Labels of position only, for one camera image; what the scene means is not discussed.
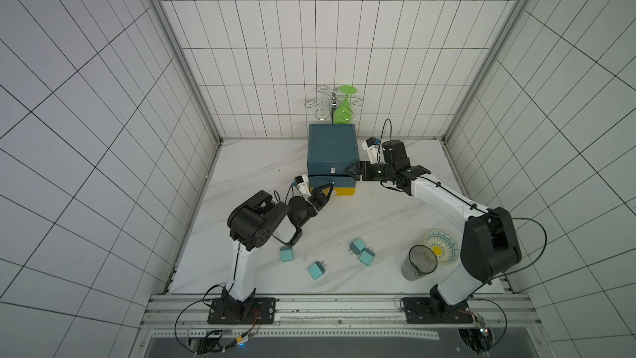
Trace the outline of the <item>teal yellow drawer cabinet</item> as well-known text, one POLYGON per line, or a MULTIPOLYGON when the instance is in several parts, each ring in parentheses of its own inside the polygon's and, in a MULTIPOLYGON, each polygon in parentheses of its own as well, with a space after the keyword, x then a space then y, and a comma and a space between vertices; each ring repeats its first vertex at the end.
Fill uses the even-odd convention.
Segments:
POLYGON ((333 184, 338 196, 352 196, 356 180, 346 169, 359 162, 354 124, 310 124, 307 150, 309 187, 333 184))

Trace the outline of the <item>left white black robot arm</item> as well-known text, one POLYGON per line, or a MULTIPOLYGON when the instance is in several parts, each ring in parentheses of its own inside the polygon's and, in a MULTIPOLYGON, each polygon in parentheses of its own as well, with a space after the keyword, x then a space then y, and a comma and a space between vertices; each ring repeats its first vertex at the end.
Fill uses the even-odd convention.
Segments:
POLYGON ((306 195, 280 202, 265 191, 254 194, 236 207, 227 225, 233 243, 230 279, 220 296, 209 303, 210 325, 272 324, 276 298, 256 293, 259 251, 271 238, 291 248, 302 237, 302 227, 326 206, 334 185, 315 187, 306 195))

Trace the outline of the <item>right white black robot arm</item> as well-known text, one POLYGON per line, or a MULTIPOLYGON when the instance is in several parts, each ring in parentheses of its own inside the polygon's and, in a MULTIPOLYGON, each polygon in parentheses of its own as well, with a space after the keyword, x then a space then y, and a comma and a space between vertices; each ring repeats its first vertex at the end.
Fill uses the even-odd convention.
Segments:
POLYGON ((522 260, 517 234, 510 213, 502 207, 488 208, 473 202, 442 183, 420 165, 412 165, 404 143, 382 142, 369 138, 363 144, 368 161, 346 168, 346 173, 361 182, 391 182, 394 189, 415 197, 441 213, 462 235, 460 263, 426 298, 407 313, 424 323, 463 323, 457 312, 480 288, 522 260))

